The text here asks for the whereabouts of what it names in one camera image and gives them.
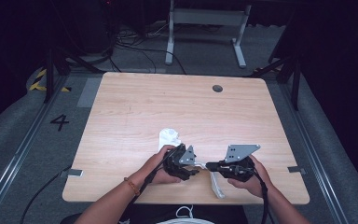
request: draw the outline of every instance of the wooden table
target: wooden table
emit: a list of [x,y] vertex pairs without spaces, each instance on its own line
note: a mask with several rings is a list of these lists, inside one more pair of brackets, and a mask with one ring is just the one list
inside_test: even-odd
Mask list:
[[[213,91],[220,85],[223,91]],[[281,121],[262,79],[106,73],[91,109],[62,197],[93,202],[138,170],[158,151],[164,128],[192,145],[196,161],[224,159],[230,144],[259,144],[254,155],[291,203],[310,200]],[[209,173],[201,170],[179,184],[149,185],[137,203],[262,203],[218,174],[225,199],[217,199]]]

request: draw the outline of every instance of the forearm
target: forearm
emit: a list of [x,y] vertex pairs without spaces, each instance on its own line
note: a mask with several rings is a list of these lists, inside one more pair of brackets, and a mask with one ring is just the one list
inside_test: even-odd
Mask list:
[[[144,179],[142,175],[137,174],[129,177],[129,180],[134,183],[138,189],[143,185]],[[134,190],[127,181],[123,181],[107,192],[97,202],[93,203],[76,221],[76,224],[118,223],[121,215],[133,197]]]
[[268,188],[268,204],[279,223],[310,223],[275,187]]

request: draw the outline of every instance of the table leg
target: table leg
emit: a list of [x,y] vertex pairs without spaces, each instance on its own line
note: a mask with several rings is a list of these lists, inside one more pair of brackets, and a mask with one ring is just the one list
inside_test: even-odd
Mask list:
[[243,32],[245,31],[246,22],[248,21],[248,18],[249,18],[250,12],[251,12],[251,7],[252,6],[247,6],[245,11],[243,12],[238,37],[232,38],[232,46],[234,47],[235,54],[237,56],[237,60],[238,60],[238,64],[239,64],[240,68],[246,67],[246,62],[245,62],[245,59],[243,57],[243,53],[241,50],[241,41],[242,41],[242,37],[243,37]]
[[173,36],[173,11],[174,11],[174,0],[171,0],[170,6],[170,35],[168,37],[168,46],[167,46],[167,54],[165,56],[165,64],[171,65],[172,64],[172,54],[173,54],[173,43],[174,43],[174,36]]

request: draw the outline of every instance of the white metal frame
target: white metal frame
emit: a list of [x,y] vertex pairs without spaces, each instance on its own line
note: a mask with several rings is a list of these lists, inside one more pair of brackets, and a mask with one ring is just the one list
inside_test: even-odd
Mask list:
[[240,68],[246,67],[246,62],[241,50],[241,40],[245,31],[246,22],[248,21],[250,11],[250,5],[247,6],[244,11],[175,8],[174,0],[171,0],[169,24],[170,35],[168,37],[165,63],[172,64],[172,54],[174,46],[173,26],[176,23],[213,24],[240,26],[238,37],[232,38],[232,46],[234,47]]

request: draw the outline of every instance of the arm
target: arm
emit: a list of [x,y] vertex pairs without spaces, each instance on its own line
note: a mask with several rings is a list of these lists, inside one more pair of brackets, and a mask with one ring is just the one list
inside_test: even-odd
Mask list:
[[[130,175],[128,179],[137,189],[143,185],[145,178],[153,171],[154,168],[162,161],[165,152],[172,149],[172,146],[165,146],[161,151],[153,155],[141,169]],[[153,183],[178,183],[180,179],[170,176],[164,170],[158,170]],[[118,223],[121,215],[126,209],[129,202],[134,197],[134,190],[127,181],[121,182],[115,188],[107,192],[97,202],[93,203],[76,221],[81,223]]]
[[[310,223],[304,218],[296,208],[283,196],[283,194],[272,184],[266,168],[255,157],[250,156],[255,163],[255,169],[260,177],[266,183],[268,188],[268,204],[274,212],[279,223]],[[261,185],[259,180],[252,176],[246,182],[240,182],[235,179],[229,179],[228,183],[239,189],[247,189],[254,196],[262,198]]]

